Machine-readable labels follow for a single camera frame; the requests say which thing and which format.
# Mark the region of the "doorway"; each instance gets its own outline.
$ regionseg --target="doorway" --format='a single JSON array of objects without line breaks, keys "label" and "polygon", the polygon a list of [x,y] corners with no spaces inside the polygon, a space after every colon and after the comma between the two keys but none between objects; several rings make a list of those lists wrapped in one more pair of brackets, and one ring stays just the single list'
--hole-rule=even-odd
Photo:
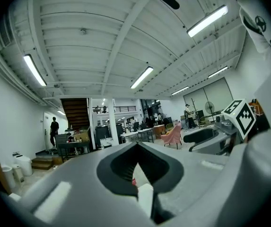
[{"label": "doorway", "polygon": [[44,112],[44,140],[46,150],[52,149],[53,145],[50,142],[50,125],[52,123],[52,117],[49,113]]}]

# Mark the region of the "ceiling light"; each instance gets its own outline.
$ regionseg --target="ceiling light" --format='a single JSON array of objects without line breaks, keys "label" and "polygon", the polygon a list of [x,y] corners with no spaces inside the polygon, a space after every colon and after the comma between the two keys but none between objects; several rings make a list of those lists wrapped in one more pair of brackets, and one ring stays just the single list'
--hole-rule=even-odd
[{"label": "ceiling light", "polygon": [[186,87],[184,87],[184,88],[182,88],[182,89],[180,89],[180,90],[178,90],[177,92],[174,92],[173,94],[171,94],[172,96],[174,96],[175,94],[178,94],[178,93],[180,93],[180,92],[182,92],[182,91],[184,91],[184,90],[186,90],[186,89],[188,89],[189,87],[188,86],[186,86]]},{"label": "ceiling light", "polygon": [[224,71],[224,70],[226,70],[226,69],[228,69],[228,66],[225,66],[224,68],[222,68],[222,69],[218,70],[217,72],[215,72],[215,73],[213,73],[213,74],[209,75],[209,77],[208,77],[208,78],[214,77],[215,75],[217,75],[217,74],[221,73],[222,71]]},{"label": "ceiling light", "polygon": [[208,25],[212,24],[220,17],[224,16],[226,13],[228,13],[228,7],[226,5],[219,7],[214,12],[212,12],[211,14],[203,18],[201,21],[196,23],[192,28],[190,28],[187,31],[188,35],[192,38],[194,35],[199,33],[201,30],[203,30]]},{"label": "ceiling light", "polygon": [[26,62],[27,66],[29,67],[29,69],[31,70],[32,74],[34,75],[34,77],[37,79],[37,81],[41,84],[42,87],[46,86],[45,81],[43,80],[43,78],[41,77],[40,73],[38,72],[32,57],[30,54],[25,55],[24,56],[24,61]]},{"label": "ceiling light", "polygon": [[145,71],[140,75],[140,77],[133,83],[131,89],[136,88],[139,85],[139,83],[141,83],[142,80],[145,79],[145,77],[151,73],[151,71],[153,71],[153,68],[148,66],[147,69],[145,69]]},{"label": "ceiling light", "polygon": [[61,110],[58,110],[58,112],[59,112],[60,114],[62,114],[62,115],[65,115]]}]

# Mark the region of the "wooden stairs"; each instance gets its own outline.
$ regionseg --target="wooden stairs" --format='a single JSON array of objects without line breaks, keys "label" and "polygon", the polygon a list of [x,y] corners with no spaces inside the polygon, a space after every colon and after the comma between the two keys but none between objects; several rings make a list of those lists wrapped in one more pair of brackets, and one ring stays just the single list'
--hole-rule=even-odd
[{"label": "wooden stairs", "polygon": [[88,128],[90,126],[86,98],[62,99],[61,104],[63,105],[69,127],[72,125],[72,128],[78,131],[80,128]]},{"label": "wooden stairs", "polygon": [[52,158],[35,158],[32,160],[33,169],[49,170],[53,166]]}]

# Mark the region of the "ceiling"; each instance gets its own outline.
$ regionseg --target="ceiling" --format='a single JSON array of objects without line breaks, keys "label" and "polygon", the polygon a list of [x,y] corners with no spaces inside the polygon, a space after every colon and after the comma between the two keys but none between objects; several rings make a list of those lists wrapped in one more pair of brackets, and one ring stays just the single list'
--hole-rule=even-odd
[{"label": "ceiling", "polygon": [[[4,22],[9,43],[0,43],[0,54],[32,94],[56,106],[72,97],[168,99],[185,86],[206,84],[224,66],[233,70],[245,40],[235,0],[177,1],[179,10],[161,0],[15,0]],[[224,4],[225,16],[188,36]],[[31,74],[25,54],[47,87]],[[147,62],[154,70],[131,89]]]}]

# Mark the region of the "white container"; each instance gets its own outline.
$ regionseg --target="white container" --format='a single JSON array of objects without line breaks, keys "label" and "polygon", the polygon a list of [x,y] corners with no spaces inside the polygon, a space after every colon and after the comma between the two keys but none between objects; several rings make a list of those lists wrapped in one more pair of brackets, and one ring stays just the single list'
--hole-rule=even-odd
[{"label": "white container", "polygon": [[2,167],[2,171],[6,177],[9,187],[14,188],[16,186],[16,182],[14,181],[14,178],[13,178],[12,167],[8,165],[1,165],[1,167]]},{"label": "white container", "polygon": [[24,181],[24,176],[23,176],[23,173],[22,173],[22,168],[18,164],[13,164],[12,168],[13,168],[13,176],[14,176],[14,178],[18,182],[22,183]]},{"label": "white container", "polygon": [[18,155],[14,157],[15,162],[22,168],[22,173],[24,176],[32,175],[31,160],[23,155]]}]

